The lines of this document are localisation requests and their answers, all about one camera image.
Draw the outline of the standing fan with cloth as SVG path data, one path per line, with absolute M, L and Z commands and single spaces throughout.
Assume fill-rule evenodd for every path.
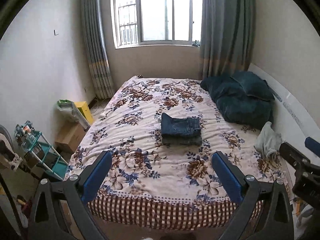
M 11 171 L 16 171 L 22 162 L 22 158 L 15 153 L 11 136 L 7 129 L 1 125 L 0 133 L 1 143 L 1 168 L 7 168 Z

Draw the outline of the dark teal quilt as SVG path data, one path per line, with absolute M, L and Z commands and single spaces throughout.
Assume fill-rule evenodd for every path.
M 200 83 L 210 94 L 225 121 L 262 129 L 273 122 L 274 101 L 264 101 L 247 96 L 241 85 L 231 75 L 207 77 Z

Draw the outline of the right grey striped curtain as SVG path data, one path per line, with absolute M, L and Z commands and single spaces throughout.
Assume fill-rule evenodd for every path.
M 255 0 L 202 0 L 200 78 L 248 70 Z

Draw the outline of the grey striped curtain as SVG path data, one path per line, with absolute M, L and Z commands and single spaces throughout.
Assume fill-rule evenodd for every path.
M 114 96 L 114 84 L 108 64 L 100 0 L 81 0 L 81 20 L 94 91 L 97 98 L 110 99 Z
M 202 0 L 200 78 L 248 70 L 255 0 Z

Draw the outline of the teal shelf rack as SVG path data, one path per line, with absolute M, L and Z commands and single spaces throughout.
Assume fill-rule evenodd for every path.
M 46 174 L 62 181 L 67 171 L 67 161 L 57 152 L 40 131 L 27 132 L 22 142 L 24 159 L 30 168 L 37 166 Z

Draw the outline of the dark blue denim jeans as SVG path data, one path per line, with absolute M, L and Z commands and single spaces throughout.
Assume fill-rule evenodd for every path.
M 161 135 L 170 137 L 197 137 L 201 135 L 199 118 L 172 118 L 166 113 L 161 115 Z

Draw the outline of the floral bed blanket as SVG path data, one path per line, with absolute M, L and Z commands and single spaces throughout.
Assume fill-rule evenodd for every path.
M 198 118 L 198 146 L 165 145 L 161 115 Z M 212 168 L 222 152 L 259 181 L 286 180 L 277 158 L 255 150 L 259 130 L 226 122 L 199 81 L 131 77 L 123 83 L 71 156 L 66 176 L 80 174 L 103 151 L 112 166 L 91 213 L 106 221 L 150 229 L 196 230 L 223 226 L 236 209 Z

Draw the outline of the plastic bag with green item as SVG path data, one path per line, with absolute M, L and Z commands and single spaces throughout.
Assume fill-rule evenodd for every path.
M 85 131 L 91 127 L 74 102 L 70 100 L 58 100 L 56 107 L 68 121 L 79 123 Z

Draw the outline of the cardboard box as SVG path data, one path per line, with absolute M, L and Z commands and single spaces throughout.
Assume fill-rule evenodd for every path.
M 58 132 L 55 144 L 63 152 L 73 154 L 80 145 L 85 134 L 86 132 L 80 123 L 66 122 Z

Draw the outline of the yellow box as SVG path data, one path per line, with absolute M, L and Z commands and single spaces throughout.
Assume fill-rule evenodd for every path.
M 78 101 L 74 103 L 77 109 L 81 112 L 81 114 L 85 117 L 85 119 L 88 121 L 88 123 L 91 125 L 94 122 L 94 119 L 92 117 L 91 111 L 88 107 L 88 104 L 86 101 Z

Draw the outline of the light green crumpled garment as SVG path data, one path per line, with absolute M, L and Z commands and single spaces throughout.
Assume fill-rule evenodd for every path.
M 264 160 L 274 160 L 279 152 L 281 143 L 281 134 L 276 133 L 272 129 L 272 122 L 268 121 L 264 124 L 260 134 L 258 135 L 254 148 L 260 153 Z

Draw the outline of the white bed headboard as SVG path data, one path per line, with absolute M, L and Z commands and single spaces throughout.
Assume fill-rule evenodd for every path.
M 255 64 L 250 64 L 248 70 L 265 80 L 274 94 L 274 131 L 280 133 L 285 142 L 302 152 L 313 164 L 319 165 L 319 157 L 305 146 L 307 137 L 319 141 L 319 127 L 311 115 L 284 86 L 267 72 Z

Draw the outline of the dark teal pillow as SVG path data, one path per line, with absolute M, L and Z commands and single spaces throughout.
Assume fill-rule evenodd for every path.
M 236 72 L 231 78 L 238 82 L 247 96 L 264 101 L 274 101 L 274 96 L 267 82 L 253 72 Z

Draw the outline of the folded light blue jeans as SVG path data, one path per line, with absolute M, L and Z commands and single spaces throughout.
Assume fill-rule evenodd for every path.
M 202 144 L 202 137 L 162 137 L 162 144 L 164 145 L 195 145 Z

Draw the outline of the left grey striped curtain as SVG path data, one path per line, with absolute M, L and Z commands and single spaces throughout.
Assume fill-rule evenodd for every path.
M 81 20 L 94 91 L 97 98 L 110 99 L 114 96 L 114 84 L 108 64 L 100 0 L 81 0 Z

